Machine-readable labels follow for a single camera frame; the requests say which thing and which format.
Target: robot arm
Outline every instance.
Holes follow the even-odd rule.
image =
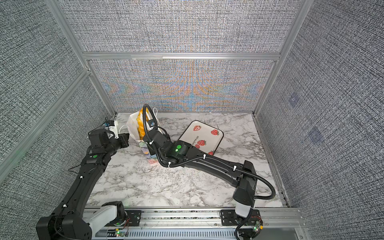
[[[251,162],[244,161],[244,164],[230,162],[208,155],[190,143],[180,140],[172,142],[169,135],[157,131],[156,127],[150,131],[146,128],[144,130],[146,135],[143,140],[147,143],[149,150],[156,154],[163,167],[195,168],[214,175],[235,187],[233,199],[237,202],[235,209],[237,215],[246,217],[255,199],[272,199],[275,196],[274,187],[264,178],[256,175]],[[271,189],[271,195],[254,196],[257,180],[264,182]]]
[[[144,105],[143,112],[146,112],[146,108],[154,116],[147,104]],[[235,231],[237,237],[237,230],[250,217],[255,199],[272,199],[275,196],[273,186],[256,175],[251,162],[245,161],[244,164],[230,162],[208,155],[187,142],[172,142],[168,134],[162,134],[157,130],[160,127],[157,126],[156,118],[153,121],[154,127],[150,130],[144,124],[146,134],[143,140],[149,150],[156,154],[161,166],[195,168],[221,178],[236,188],[233,198],[237,202],[235,213],[239,216],[240,222]],[[115,127],[113,121],[106,121],[104,124]],[[126,212],[121,202],[106,203],[93,216],[82,218],[89,195],[105,171],[111,156],[118,149],[128,147],[128,135],[118,134],[117,137],[116,135],[116,131],[107,129],[96,129],[88,133],[91,146],[80,164],[80,170],[70,190],[52,214],[42,217],[36,225],[40,240],[89,240],[106,224],[121,225],[126,221]],[[270,187],[270,196],[254,196],[257,180]]]
[[[128,147],[127,134],[119,134],[106,129],[96,129],[88,133],[91,146],[83,158],[68,193],[49,217],[42,217],[36,225],[39,239],[84,239],[89,240],[103,226],[111,223],[122,224],[126,219],[121,202],[111,202],[93,214],[82,219],[85,205],[93,187],[103,174],[111,156],[120,148]]]

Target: aluminum frame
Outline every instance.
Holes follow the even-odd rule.
[[[88,69],[84,69],[76,79],[62,92],[59,98],[45,111],[41,118],[31,127],[24,138],[11,150],[10,153],[0,162],[0,183],[8,176],[13,168],[23,158],[33,143],[40,137],[41,133],[48,124],[55,118],[60,109],[66,104],[68,99],[77,90],[86,77],[90,74]]]
[[[266,141],[266,138],[264,136],[263,130],[260,127],[259,121],[256,116],[252,116],[253,123],[255,124],[256,130],[259,134],[260,141],[263,144],[265,157],[269,163],[269,168],[271,169],[272,177],[275,180],[275,183],[278,188],[279,195],[283,195],[283,199],[281,199],[283,205],[286,205],[287,207],[291,206],[291,202],[287,196],[286,189],[284,187],[283,181],[281,179],[281,175],[279,173],[279,170],[277,169],[277,165],[275,160],[273,159],[273,155],[271,152],[271,149],[269,148],[268,142]]]
[[[54,16],[57,23],[59,24],[61,30],[63,31],[65,37],[70,43],[74,53],[76,54],[83,68],[91,71],[90,79],[91,79],[92,85],[94,86],[96,92],[100,96],[108,112],[114,117],[116,115],[116,110],[113,106],[113,103],[109,98],[107,92],[105,91],[104,87],[102,86],[96,73],[93,71],[92,66],[90,66],[87,60],[84,58],[83,48],[81,47],[75,33],[73,32],[71,25],[69,24],[63,10],[60,7],[60,4],[58,3],[57,0],[45,0],[45,3],[48,5],[49,9],[51,10],[52,15]]]
[[[275,65],[272,68],[271,74],[269,75],[269,78],[267,82],[265,83],[263,90],[261,91],[259,98],[257,99],[256,106],[254,109],[255,116],[259,115],[263,104],[268,96],[269,91],[271,90],[273,84],[275,83],[275,80],[284,64],[285,59],[287,58],[287,55],[292,47],[293,42],[295,41],[297,34],[299,33],[299,30],[301,28],[301,25],[304,22],[305,17],[307,16],[307,13],[312,5],[314,0],[303,0],[299,10],[296,13],[295,19],[292,23],[292,26],[288,32],[287,37],[285,38],[283,47],[281,48],[281,58],[275,63]]]
[[[129,53],[129,52],[83,52],[87,60],[91,59],[134,59],[134,60],[273,60],[279,53]]]
[[[86,206],[83,218],[97,211],[98,206]],[[222,226],[220,211],[233,207],[131,207],[125,210],[141,210],[140,225],[130,228],[236,228]],[[260,207],[265,228],[306,228],[298,208]]]

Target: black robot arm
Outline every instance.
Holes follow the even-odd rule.
[[[149,110],[154,116],[151,108],[145,104],[143,112]],[[208,155],[195,146],[184,142],[172,142],[168,134],[162,134],[157,130],[156,118],[152,120],[154,126],[148,130],[144,124],[145,136],[143,140],[147,143],[151,152],[156,154],[157,159],[163,167],[191,167],[219,177],[235,187],[233,198],[242,205],[253,206],[254,199],[272,199],[275,197],[274,187],[264,178],[258,176],[253,164],[244,161],[244,164],[231,162]],[[146,122],[146,115],[143,114],[143,122]],[[270,189],[269,196],[254,196],[257,180],[265,183]]]
[[[128,147],[127,134],[119,134],[115,138],[114,133],[105,129],[96,129],[88,134],[91,145],[76,173],[71,188],[62,202],[48,217],[42,217],[36,225],[36,231],[40,240],[50,239],[84,239],[92,238],[92,225],[83,220],[83,212],[88,198],[97,180],[103,174],[111,156],[120,148]],[[112,215],[113,223],[121,223],[125,220],[125,211],[121,202],[113,202],[115,212]]]

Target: white plastic bag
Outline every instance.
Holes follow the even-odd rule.
[[[129,136],[133,138],[136,142],[138,142],[139,147],[141,148],[142,152],[145,154],[149,164],[158,163],[156,155],[151,155],[149,153],[147,144],[143,140],[140,140],[139,131],[137,130],[139,128],[139,123],[137,122],[137,116],[139,115],[139,112],[140,111],[132,113],[128,118],[128,121],[126,124],[128,126]],[[152,119],[152,117],[150,117],[148,113],[146,113],[146,118],[148,120]],[[147,129],[149,130],[150,129],[149,124],[147,122],[146,124],[147,124]]]

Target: yellow fruit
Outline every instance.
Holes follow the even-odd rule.
[[[144,132],[144,125],[143,125],[143,109],[139,111],[139,115],[136,118],[137,123],[139,124],[139,127],[137,131],[139,132],[140,140],[143,139],[145,132]]]

